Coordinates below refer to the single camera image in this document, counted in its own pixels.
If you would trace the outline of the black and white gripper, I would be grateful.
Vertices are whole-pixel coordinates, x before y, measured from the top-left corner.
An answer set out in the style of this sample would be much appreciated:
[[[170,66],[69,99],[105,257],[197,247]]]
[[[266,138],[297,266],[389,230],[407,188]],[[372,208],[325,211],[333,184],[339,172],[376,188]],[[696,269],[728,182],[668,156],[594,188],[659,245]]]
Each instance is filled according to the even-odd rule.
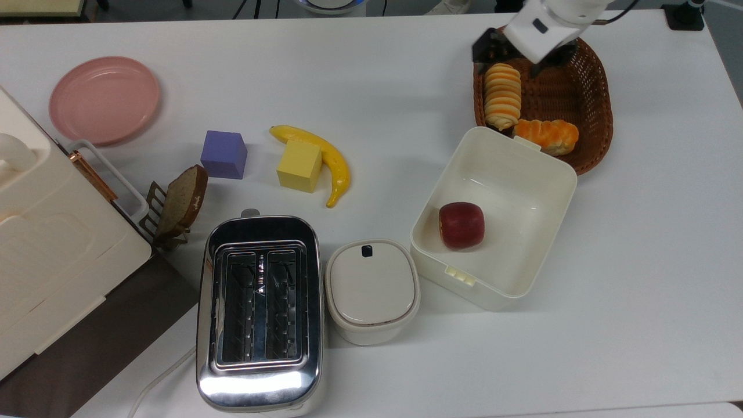
[[[576,1],[527,1],[503,32],[489,27],[473,43],[474,64],[504,63],[517,48],[532,64],[530,78],[570,63],[578,52],[583,8]]]

